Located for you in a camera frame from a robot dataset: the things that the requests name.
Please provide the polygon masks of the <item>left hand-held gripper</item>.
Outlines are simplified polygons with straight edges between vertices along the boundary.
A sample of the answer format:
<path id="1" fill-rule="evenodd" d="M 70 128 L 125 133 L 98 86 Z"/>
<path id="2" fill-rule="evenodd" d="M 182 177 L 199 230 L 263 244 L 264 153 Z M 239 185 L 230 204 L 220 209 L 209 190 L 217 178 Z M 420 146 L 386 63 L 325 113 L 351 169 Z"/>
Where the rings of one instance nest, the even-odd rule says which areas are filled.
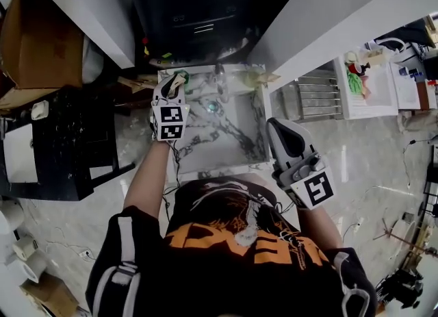
<path id="1" fill-rule="evenodd" d="M 153 90 L 152 119 L 158 141 L 181 140 L 185 133 L 190 106 L 185 102 L 187 75 L 171 75 Z"/>

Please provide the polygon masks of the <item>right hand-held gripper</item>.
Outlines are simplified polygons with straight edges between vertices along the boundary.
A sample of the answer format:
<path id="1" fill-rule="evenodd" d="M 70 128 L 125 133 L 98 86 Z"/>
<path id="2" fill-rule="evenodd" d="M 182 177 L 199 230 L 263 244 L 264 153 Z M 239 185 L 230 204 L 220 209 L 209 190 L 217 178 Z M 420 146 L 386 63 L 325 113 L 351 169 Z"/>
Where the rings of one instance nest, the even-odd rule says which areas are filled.
<path id="1" fill-rule="evenodd" d="M 266 133 L 274 160 L 272 178 L 297 207 L 313 210 L 335 196 L 328 160 L 307 129 L 272 117 L 266 121 Z"/>

